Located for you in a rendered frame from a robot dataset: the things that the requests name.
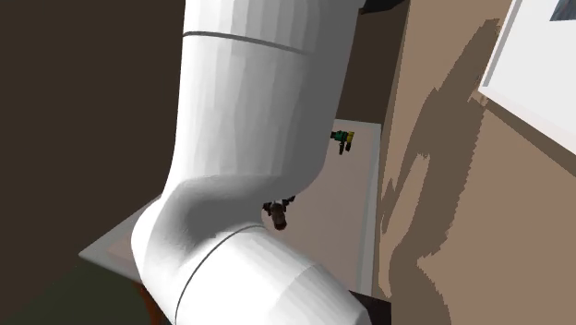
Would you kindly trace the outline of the dark brown figure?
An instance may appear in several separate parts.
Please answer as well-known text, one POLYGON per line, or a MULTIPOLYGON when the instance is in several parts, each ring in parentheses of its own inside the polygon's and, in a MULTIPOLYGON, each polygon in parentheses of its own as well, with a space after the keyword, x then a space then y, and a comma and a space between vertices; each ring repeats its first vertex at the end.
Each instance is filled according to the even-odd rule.
POLYGON ((262 205, 262 209, 271 217, 276 230, 282 231, 287 226, 285 213, 287 207, 294 202, 294 200, 295 196, 291 196, 287 199, 270 201, 262 205))

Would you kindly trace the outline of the green and yellow toy figure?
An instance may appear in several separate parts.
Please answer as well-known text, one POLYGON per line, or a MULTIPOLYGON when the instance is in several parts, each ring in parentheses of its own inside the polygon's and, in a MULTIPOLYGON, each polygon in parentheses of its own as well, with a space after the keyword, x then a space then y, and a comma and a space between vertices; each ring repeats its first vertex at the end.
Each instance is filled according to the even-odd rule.
POLYGON ((354 138, 353 131, 331 131, 330 138, 334 139, 339 143, 339 154, 343 155, 344 151, 349 151, 352 147, 352 141, 354 138))

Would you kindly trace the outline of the black robot stand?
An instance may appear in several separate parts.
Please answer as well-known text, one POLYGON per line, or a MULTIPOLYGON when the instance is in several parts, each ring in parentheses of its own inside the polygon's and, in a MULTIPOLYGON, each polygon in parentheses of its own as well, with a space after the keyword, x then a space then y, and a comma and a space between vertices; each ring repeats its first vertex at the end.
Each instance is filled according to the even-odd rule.
POLYGON ((391 303, 355 291, 351 294, 366 308, 372 325, 391 325, 391 303))

